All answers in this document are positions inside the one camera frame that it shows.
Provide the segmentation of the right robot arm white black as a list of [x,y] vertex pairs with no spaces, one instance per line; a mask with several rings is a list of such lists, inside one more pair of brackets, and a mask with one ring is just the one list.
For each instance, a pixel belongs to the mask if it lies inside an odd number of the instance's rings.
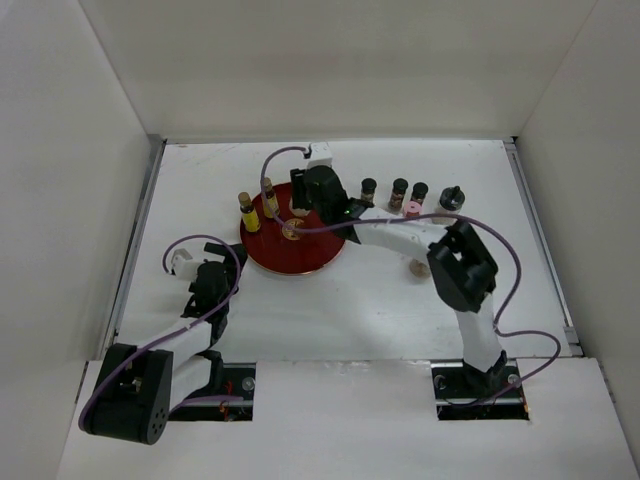
[[334,228],[334,236],[400,253],[429,267],[439,298],[456,314],[466,388],[479,396],[495,389],[506,364],[493,326],[498,267],[471,224],[408,222],[349,197],[327,165],[293,169],[290,178],[293,207],[315,211],[323,225]]

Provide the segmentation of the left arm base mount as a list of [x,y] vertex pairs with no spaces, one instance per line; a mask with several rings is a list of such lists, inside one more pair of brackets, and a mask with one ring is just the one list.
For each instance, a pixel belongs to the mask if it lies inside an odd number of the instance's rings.
[[196,356],[210,365],[208,383],[192,389],[184,404],[169,419],[179,422],[246,422],[253,420],[257,365],[228,363],[220,352],[208,350]]

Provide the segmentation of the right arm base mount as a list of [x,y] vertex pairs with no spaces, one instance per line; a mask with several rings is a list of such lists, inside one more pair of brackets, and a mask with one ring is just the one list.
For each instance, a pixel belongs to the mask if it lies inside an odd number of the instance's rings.
[[529,420],[515,361],[508,361],[489,389],[472,385],[461,362],[431,365],[436,415],[441,421]]

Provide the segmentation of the yellow label bottle front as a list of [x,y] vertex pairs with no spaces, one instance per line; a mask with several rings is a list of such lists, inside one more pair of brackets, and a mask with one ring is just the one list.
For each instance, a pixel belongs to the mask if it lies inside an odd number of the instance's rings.
[[261,228],[261,223],[250,195],[247,192],[240,192],[238,194],[238,201],[242,214],[242,222],[246,231],[249,233],[257,233]]

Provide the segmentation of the yellow label bottle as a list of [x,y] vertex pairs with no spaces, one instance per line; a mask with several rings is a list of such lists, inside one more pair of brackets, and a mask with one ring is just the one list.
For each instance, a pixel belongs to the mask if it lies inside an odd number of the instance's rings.
[[274,219],[275,217],[278,217],[280,214],[279,203],[276,192],[269,177],[265,177],[262,181],[262,197],[264,215],[268,219]]
[[242,214],[242,222],[246,231],[249,233],[257,233],[261,228],[261,223],[250,195],[247,192],[240,192],[238,194],[238,201]]

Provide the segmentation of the cream squeeze bottle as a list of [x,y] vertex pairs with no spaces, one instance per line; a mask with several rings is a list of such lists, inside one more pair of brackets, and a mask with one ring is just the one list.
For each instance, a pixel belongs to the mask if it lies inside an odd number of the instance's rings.
[[293,199],[289,200],[289,210],[294,216],[299,217],[299,218],[304,218],[310,213],[309,210],[302,209],[302,208],[296,208],[293,205]]

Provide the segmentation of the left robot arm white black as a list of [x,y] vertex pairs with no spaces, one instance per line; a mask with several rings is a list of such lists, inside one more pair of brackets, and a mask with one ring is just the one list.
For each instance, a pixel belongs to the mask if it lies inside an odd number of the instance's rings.
[[144,345],[115,343],[102,361],[78,427],[94,436],[155,444],[172,414],[209,401],[227,411],[245,401],[224,380],[224,361],[214,346],[228,322],[231,298],[247,253],[207,237],[201,263],[189,256],[165,257],[166,272],[188,279],[190,297],[180,321]]

